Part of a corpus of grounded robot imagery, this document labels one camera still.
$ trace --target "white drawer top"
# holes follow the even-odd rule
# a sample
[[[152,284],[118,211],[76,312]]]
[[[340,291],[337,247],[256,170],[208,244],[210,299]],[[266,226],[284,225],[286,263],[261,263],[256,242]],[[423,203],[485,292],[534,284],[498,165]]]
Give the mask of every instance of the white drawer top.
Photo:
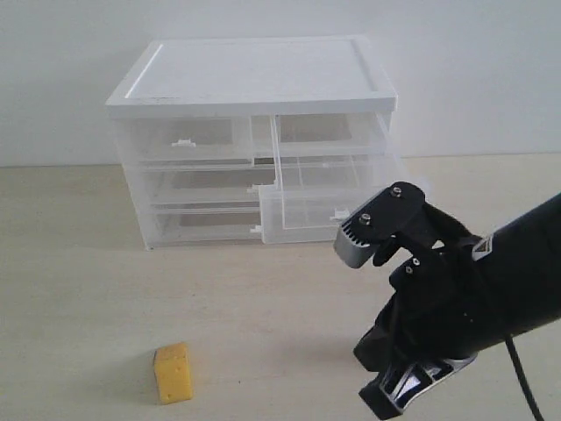
[[[362,36],[153,42],[113,92],[114,118],[392,111]]]

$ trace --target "cheese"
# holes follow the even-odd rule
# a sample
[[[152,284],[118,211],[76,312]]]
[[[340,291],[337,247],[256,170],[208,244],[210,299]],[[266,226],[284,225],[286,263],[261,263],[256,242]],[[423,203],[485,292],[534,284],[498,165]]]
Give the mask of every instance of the cheese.
[[[161,403],[185,401],[193,397],[185,343],[159,348],[154,357],[154,373]]]

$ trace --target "screw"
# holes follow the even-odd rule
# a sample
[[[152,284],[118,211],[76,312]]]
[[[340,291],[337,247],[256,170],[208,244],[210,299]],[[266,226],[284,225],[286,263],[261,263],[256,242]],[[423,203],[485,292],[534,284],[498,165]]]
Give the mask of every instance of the screw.
[[[393,189],[391,189],[389,194],[393,197],[401,197],[401,189],[399,187],[394,187]]]
[[[370,220],[371,220],[371,219],[372,219],[372,218],[370,217],[369,214],[363,213],[362,215],[360,215],[359,222],[360,222],[362,225],[370,225]]]

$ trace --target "table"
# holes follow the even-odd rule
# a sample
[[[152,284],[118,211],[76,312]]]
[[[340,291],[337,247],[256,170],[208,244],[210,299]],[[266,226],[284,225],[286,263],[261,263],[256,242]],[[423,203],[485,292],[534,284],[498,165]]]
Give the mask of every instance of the table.
[[[478,233],[561,187],[561,154],[406,162],[433,204]],[[1,169],[0,419],[372,420],[357,391],[373,377],[352,349],[397,263],[352,270],[328,243],[147,252],[120,167]],[[181,340],[195,398],[160,406],[153,351]],[[516,342],[555,419],[561,323]],[[496,346],[403,419],[530,415]]]

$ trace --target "plastic drawer unit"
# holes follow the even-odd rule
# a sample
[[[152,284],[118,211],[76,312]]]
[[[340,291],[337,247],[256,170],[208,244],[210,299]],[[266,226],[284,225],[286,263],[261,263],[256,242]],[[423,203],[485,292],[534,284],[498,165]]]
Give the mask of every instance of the plastic drawer unit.
[[[394,90],[361,36],[153,42],[113,121],[146,248],[328,240],[405,176]]]

